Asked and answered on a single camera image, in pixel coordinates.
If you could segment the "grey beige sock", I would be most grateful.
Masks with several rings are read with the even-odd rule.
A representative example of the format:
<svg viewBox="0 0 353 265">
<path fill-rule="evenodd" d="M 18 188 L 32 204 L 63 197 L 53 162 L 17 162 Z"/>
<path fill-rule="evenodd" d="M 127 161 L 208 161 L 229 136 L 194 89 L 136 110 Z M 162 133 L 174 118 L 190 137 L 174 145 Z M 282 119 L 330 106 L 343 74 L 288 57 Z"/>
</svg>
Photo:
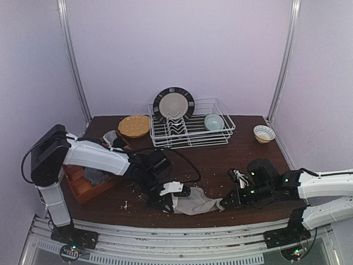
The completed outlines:
<svg viewBox="0 0 353 265">
<path fill-rule="evenodd" d="M 192 187 L 191 194 L 188 197 L 176 197 L 172 195 L 172 206 L 163 209 L 164 213 L 199 215 L 210 213 L 212 211 L 224 211 L 221 206 L 222 198 L 208 198 L 202 188 Z"/>
</svg>

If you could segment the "grey striped boxer underwear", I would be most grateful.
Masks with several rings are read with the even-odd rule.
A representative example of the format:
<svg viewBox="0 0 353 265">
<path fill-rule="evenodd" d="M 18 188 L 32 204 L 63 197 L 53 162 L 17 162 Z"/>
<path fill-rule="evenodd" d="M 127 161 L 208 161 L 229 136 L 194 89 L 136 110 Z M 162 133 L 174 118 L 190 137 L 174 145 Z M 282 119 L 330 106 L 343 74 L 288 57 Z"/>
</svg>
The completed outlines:
<svg viewBox="0 0 353 265">
<path fill-rule="evenodd" d="M 88 167 L 83 170 L 83 177 L 88 180 L 93 187 L 109 179 L 109 175 L 106 172 Z"/>
</svg>

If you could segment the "brown wooden organizer box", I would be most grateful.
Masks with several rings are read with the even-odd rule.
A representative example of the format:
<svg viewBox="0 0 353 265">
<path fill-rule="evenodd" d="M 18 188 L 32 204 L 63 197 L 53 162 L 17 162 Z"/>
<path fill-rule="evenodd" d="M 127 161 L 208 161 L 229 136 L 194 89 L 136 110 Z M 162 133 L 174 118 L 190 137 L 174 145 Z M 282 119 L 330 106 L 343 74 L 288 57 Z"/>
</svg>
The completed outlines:
<svg viewBox="0 0 353 265">
<path fill-rule="evenodd" d="M 63 170 L 74 198 L 80 204 L 92 200 L 113 187 L 114 176 L 123 176 L 129 166 L 129 156 L 122 149 L 109 147 L 102 139 L 85 140 L 67 135 L 71 145 L 64 159 Z M 95 168 L 106 172 L 109 179 L 95 187 L 83 177 L 83 170 Z"/>
</svg>

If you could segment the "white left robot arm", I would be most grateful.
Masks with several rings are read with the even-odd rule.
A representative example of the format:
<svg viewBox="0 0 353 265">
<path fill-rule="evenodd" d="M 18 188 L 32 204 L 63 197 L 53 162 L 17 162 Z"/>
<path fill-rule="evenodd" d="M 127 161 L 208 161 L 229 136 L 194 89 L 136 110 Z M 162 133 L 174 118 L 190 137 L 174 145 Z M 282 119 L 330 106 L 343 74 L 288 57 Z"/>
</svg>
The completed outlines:
<svg viewBox="0 0 353 265">
<path fill-rule="evenodd" d="M 171 167 L 160 150 L 129 150 L 107 139 L 76 137 L 57 124 L 24 155 L 20 170 L 24 174 L 30 159 L 30 178 L 25 181 L 38 189 L 57 229 L 73 230 L 71 214 L 60 187 L 64 172 L 80 201 L 89 200 L 104 189 L 114 176 L 133 180 L 144 192 L 150 205 L 173 212 L 174 197 L 188 197 L 190 188 L 182 182 L 161 183 L 158 175 Z"/>
</svg>

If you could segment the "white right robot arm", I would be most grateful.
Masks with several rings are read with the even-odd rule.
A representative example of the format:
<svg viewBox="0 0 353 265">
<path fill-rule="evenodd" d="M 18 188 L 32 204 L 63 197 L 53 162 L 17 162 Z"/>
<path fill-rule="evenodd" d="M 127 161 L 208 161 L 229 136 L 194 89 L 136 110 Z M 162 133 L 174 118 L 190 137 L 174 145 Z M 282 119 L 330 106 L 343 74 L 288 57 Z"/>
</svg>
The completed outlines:
<svg viewBox="0 0 353 265">
<path fill-rule="evenodd" d="M 247 165 L 246 174 L 230 169 L 236 184 L 220 202 L 227 208 L 264 206 L 272 202 L 304 200 L 295 209 L 285 232 L 295 234 L 352 217 L 352 170 L 314 172 L 306 168 L 281 174 L 270 160 L 257 158 Z"/>
</svg>

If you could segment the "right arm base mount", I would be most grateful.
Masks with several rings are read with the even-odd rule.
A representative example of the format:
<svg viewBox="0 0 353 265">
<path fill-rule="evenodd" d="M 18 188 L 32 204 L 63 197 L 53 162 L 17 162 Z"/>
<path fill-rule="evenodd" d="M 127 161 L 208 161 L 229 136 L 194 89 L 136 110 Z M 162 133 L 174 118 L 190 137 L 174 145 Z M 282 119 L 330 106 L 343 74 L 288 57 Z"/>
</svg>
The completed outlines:
<svg viewBox="0 0 353 265">
<path fill-rule="evenodd" d="M 311 247 L 304 246 L 303 241 L 309 243 L 311 232 L 303 224 L 303 213 L 306 207 L 295 209 L 289 218 L 287 226 L 264 232 L 267 249 L 284 247 L 280 250 L 282 257 L 290 262 L 299 262 Z"/>
</svg>

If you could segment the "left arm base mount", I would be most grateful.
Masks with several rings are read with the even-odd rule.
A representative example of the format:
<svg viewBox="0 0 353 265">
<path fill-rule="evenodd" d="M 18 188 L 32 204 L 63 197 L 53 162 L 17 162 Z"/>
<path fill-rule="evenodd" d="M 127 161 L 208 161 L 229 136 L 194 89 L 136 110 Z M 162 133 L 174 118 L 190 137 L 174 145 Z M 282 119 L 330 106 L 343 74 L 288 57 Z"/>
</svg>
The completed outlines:
<svg viewBox="0 0 353 265">
<path fill-rule="evenodd" d="M 75 228 L 72 220 L 68 225 L 59 227 L 50 219 L 47 225 L 51 230 L 50 239 L 63 244 L 59 256 L 64 262 L 72 264 L 86 250 L 95 250 L 99 237 L 97 232 Z"/>
</svg>

